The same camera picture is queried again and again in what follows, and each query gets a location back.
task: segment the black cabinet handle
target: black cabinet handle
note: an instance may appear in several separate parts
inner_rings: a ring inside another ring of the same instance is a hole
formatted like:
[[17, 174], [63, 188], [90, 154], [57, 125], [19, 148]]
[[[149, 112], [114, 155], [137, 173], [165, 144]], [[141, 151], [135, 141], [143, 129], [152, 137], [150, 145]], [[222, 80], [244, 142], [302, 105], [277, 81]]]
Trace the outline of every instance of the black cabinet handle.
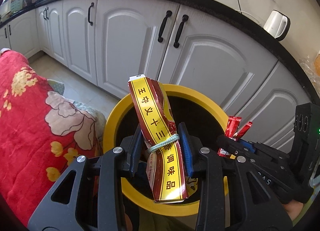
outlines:
[[93, 22], [90, 22], [90, 10], [91, 10], [91, 7], [94, 6], [94, 3], [91, 3], [91, 5], [89, 6], [89, 9], [88, 9], [88, 23], [92, 26], [93, 25]]
[[180, 43], [179, 43], [178, 41], [179, 41], [179, 39], [180, 39], [182, 30], [183, 30], [183, 25], [184, 25], [184, 23], [185, 23], [188, 19], [189, 19], [189, 16], [188, 16], [188, 15], [184, 14], [184, 15], [182, 16], [182, 21], [181, 21], [181, 23], [180, 23], [180, 25], [179, 25], [179, 28], [178, 28], [178, 31], [177, 31], [177, 35], [176, 35], [176, 38], [175, 38], [174, 44], [173, 44], [173, 46], [174, 46], [175, 48], [179, 48]]
[[159, 35], [158, 35], [158, 42], [163, 42], [162, 33], [164, 31], [165, 25], [167, 24], [167, 19], [172, 15], [172, 11], [167, 11], [165, 14], [165, 17], [163, 18], [163, 21], [160, 26]]

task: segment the white kettle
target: white kettle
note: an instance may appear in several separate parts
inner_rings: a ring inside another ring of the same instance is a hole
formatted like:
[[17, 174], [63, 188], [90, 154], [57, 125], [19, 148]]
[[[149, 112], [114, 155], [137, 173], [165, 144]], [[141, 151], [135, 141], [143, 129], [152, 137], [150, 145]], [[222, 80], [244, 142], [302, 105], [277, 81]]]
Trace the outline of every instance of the white kettle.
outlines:
[[290, 19], [279, 11], [273, 10], [263, 28], [276, 40], [281, 41], [289, 31]]

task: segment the kitchen cabinet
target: kitchen cabinet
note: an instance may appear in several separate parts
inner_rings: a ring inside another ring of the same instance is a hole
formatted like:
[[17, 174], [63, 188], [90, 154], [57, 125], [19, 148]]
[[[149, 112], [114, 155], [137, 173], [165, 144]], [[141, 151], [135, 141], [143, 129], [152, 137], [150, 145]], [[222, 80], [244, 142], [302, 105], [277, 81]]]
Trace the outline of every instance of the kitchen cabinet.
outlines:
[[45, 22], [48, 26], [51, 56], [65, 66], [68, 66], [63, 39], [62, 5], [62, 1], [47, 5]]
[[38, 37], [40, 49], [52, 56], [51, 47], [49, 42], [49, 31], [47, 18], [45, 16], [45, 12], [47, 10], [47, 6], [41, 6], [36, 9], [36, 19], [37, 19], [37, 29], [38, 29]]
[[145, 74], [156, 79], [178, 8], [179, 4], [164, 0], [98, 0], [98, 86], [122, 98], [129, 93], [130, 76]]
[[230, 24], [181, 5], [159, 81], [195, 89], [234, 115], [276, 61], [263, 46]]
[[[96, 10], [97, 0], [63, 1], [64, 41], [68, 67], [93, 84], [97, 84]], [[88, 22], [88, 11], [92, 25]]]
[[40, 50], [36, 10], [28, 11], [7, 24], [11, 49], [30, 58]]
[[11, 48], [7, 26], [4, 26], [0, 29], [0, 50], [3, 48]]
[[278, 61], [258, 91], [236, 114], [242, 117], [242, 124], [253, 122], [244, 139], [289, 152], [296, 106], [309, 102], [294, 76]]

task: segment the red snack wrapper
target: red snack wrapper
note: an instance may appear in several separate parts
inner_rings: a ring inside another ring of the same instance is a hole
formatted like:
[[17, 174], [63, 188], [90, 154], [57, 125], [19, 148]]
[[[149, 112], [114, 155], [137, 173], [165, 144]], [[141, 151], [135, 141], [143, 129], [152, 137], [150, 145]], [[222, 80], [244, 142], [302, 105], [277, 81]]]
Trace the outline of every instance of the red snack wrapper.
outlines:
[[[225, 131], [225, 136], [235, 140], [233, 138], [233, 136], [238, 130], [240, 121], [241, 121], [241, 117], [229, 116], [227, 128], [226, 128], [226, 131]], [[222, 148], [219, 148], [218, 155], [221, 156], [221, 157], [228, 157], [228, 158], [231, 157], [231, 153], [228, 153], [226, 150], [224, 150]]]
[[252, 126], [252, 122], [247, 122], [238, 132], [235, 133], [233, 136], [236, 138], [236, 141], [244, 136], [244, 134], [249, 130], [249, 128]]

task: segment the red floral blanket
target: red floral blanket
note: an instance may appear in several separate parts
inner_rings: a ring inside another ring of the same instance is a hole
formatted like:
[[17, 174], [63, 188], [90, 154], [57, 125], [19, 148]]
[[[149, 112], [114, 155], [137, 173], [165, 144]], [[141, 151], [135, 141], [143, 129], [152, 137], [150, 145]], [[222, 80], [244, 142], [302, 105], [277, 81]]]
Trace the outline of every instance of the red floral blanket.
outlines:
[[25, 226], [78, 155], [98, 154], [95, 122], [54, 92], [23, 55], [0, 56], [0, 193]]

